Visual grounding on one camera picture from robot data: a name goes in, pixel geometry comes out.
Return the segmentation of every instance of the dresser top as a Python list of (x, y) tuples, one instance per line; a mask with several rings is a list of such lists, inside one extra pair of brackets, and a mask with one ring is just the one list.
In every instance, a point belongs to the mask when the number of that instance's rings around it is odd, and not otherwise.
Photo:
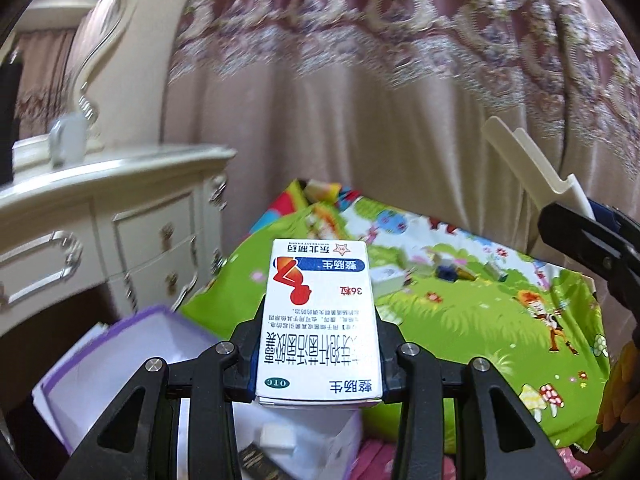
[(56, 193), (108, 184), (116, 178), (139, 178), (144, 174), (195, 166), (222, 170), (236, 150), (213, 144), (146, 146), (92, 153), (84, 163), (64, 168), (43, 164), (17, 171), (14, 182), (0, 187), (0, 216), (23, 202), (55, 200)]

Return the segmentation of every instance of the white mug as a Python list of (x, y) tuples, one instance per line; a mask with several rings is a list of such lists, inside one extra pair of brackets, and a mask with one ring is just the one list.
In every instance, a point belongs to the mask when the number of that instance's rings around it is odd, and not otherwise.
[(49, 154), (54, 166), (80, 164), (84, 160), (89, 123), (80, 112), (63, 114), (49, 130)]

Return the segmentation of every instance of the red human figure illustration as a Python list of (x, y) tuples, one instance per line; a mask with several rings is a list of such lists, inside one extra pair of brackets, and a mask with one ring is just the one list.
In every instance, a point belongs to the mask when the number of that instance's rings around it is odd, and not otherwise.
[(291, 303), (296, 305), (304, 305), (309, 301), (311, 296), (311, 288), (303, 285), (304, 280), (302, 272), (297, 267), (298, 262), (289, 256), (279, 256), (276, 258), (276, 275), (273, 277), (279, 283), (293, 287), (291, 291)]

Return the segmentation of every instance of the white dresser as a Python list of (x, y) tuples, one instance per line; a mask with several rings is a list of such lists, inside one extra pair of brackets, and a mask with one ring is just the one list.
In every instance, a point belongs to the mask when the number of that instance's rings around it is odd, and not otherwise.
[(37, 166), (0, 188), (0, 336), (102, 283), (125, 317), (178, 308), (222, 265), (221, 146), (153, 146)]

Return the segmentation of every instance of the red flower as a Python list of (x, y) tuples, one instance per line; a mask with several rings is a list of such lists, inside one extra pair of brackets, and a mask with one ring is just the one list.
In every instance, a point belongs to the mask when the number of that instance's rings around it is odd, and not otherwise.
[(435, 292), (427, 292), (427, 294), (425, 294), (425, 298), (429, 301), (433, 301), (433, 303), (442, 303), (442, 298)]

